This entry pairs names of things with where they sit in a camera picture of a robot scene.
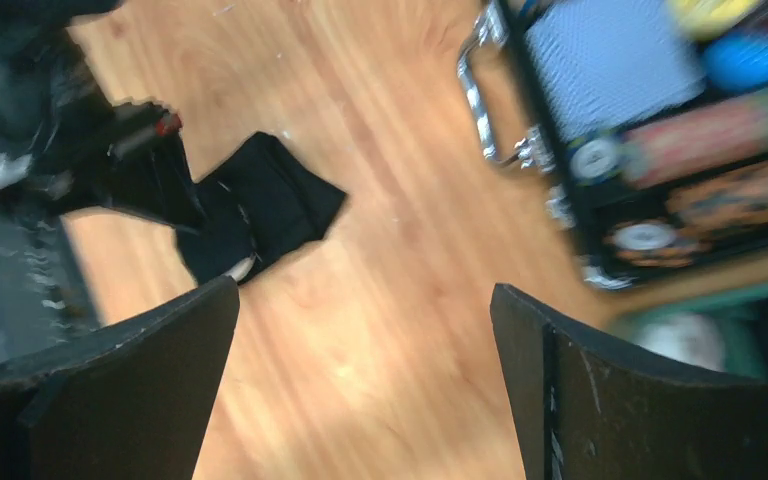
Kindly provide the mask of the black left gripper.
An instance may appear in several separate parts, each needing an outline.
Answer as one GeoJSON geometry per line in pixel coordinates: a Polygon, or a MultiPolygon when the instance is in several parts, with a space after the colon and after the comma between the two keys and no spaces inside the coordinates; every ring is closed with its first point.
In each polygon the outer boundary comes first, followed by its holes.
{"type": "Polygon", "coordinates": [[[103,207],[176,229],[199,229],[206,211],[190,175],[179,114],[126,102],[84,138],[35,160],[26,191],[59,213],[103,207]]]}

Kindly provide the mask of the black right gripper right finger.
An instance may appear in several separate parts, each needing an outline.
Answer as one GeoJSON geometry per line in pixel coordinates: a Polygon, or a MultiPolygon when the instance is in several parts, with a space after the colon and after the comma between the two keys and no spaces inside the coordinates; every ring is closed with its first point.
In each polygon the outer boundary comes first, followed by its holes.
{"type": "Polygon", "coordinates": [[[490,317],[530,479],[768,479],[768,381],[649,352],[509,284],[490,317]]]}

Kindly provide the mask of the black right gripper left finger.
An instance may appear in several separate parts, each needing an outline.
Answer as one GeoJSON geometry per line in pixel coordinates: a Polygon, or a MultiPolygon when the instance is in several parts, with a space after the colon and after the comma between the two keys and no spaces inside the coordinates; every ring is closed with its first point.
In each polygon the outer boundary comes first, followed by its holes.
{"type": "Polygon", "coordinates": [[[0,363],[0,479],[189,479],[239,313],[220,276],[0,363]]]}

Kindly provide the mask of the black underwear cream waistband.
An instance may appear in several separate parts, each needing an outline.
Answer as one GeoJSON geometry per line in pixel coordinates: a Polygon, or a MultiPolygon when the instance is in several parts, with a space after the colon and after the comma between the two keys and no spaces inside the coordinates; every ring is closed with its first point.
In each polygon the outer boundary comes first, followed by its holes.
{"type": "Polygon", "coordinates": [[[324,239],[347,200],[265,132],[251,135],[195,191],[206,221],[195,233],[178,230],[176,247],[198,284],[221,275],[243,284],[324,239]]]}

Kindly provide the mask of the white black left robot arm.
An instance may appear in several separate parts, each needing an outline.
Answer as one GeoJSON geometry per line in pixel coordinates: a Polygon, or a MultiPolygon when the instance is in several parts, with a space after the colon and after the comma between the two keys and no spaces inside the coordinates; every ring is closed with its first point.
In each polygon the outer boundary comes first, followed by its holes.
{"type": "Polygon", "coordinates": [[[106,208],[177,229],[206,221],[179,115],[112,103],[69,26],[114,1],[0,1],[0,196],[59,216],[106,208]]]}

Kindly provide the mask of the white rolled cloth in tray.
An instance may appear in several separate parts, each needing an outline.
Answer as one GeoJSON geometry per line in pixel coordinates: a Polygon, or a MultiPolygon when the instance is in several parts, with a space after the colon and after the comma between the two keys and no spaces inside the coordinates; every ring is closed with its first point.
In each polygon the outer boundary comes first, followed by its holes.
{"type": "Polygon", "coordinates": [[[658,317],[642,326],[633,342],[681,363],[726,371],[725,340],[715,322],[701,314],[681,312],[658,317]]]}

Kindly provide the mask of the green divided tray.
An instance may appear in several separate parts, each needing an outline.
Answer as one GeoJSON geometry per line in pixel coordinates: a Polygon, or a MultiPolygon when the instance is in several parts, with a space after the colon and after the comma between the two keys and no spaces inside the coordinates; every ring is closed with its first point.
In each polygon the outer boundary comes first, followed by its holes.
{"type": "Polygon", "coordinates": [[[630,313],[608,331],[679,362],[768,379],[768,282],[630,313]]]}

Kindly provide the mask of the black poker chip case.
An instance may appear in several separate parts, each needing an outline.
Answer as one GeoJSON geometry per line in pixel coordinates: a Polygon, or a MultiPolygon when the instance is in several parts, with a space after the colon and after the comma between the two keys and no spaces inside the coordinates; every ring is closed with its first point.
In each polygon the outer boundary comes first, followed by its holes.
{"type": "Polygon", "coordinates": [[[456,74],[484,159],[548,179],[587,283],[768,249],[768,1],[486,1],[456,74]]]}

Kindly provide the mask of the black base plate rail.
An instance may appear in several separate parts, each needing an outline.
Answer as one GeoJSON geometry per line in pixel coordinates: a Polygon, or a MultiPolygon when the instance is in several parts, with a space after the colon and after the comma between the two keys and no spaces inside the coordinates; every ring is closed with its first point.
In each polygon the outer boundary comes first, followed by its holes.
{"type": "Polygon", "coordinates": [[[101,326],[61,219],[0,205],[0,363],[101,326]]]}

